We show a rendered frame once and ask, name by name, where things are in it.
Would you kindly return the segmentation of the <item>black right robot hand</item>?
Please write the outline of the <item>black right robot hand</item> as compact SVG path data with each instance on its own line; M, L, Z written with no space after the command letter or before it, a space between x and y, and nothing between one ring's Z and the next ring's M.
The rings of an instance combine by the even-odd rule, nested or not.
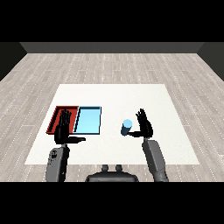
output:
M153 136L153 128L143 108L136 113L136 117L140 130L129 132L128 135L132 137L151 138Z

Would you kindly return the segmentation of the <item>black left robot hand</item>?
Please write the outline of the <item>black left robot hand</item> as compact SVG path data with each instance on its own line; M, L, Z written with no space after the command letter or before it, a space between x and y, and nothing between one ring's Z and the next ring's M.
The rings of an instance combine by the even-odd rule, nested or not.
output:
M85 141L85 137L69 136L69 125L71 112L64 109L59 116L59 124L54 131L54 141L56 144L77 144Z

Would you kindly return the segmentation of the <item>red shallow open box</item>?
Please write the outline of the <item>red shallow open box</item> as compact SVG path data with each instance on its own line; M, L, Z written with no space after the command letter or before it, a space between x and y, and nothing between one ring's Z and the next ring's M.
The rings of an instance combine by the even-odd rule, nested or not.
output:
M53 135L56 129L56 126L60 122L60 114L61 112L66 109L71 113L70 116L70 124L69 124L69 134L74 134L74 126L76 122L76 116L78 115L78 106L57 106L52 114L51 121L49 122L48 128L46 130L46 134Z

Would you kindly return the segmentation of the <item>small blue can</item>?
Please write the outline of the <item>small blue can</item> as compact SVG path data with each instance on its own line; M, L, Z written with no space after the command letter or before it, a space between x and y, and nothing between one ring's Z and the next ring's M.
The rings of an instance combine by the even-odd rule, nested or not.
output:
M126 136L132 127L132 121L130 119L126 119L122 123L121 134Z

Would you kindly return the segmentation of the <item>light blue shallow open box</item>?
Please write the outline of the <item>light blue shallow open box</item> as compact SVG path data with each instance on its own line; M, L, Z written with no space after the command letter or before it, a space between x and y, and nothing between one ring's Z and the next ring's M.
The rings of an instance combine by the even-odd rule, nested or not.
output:
M80 106L73 125L75 135L99 135L102 108L100 106Z

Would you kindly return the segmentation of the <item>dark grey robot body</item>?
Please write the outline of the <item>dark grey robot body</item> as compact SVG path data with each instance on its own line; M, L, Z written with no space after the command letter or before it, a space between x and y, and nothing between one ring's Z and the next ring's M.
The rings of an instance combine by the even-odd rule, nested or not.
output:
M124 172L120 164L115 166L115 171L109 171L109 166L104 164L100 172L88 175L86 182L138 182L138 178Z

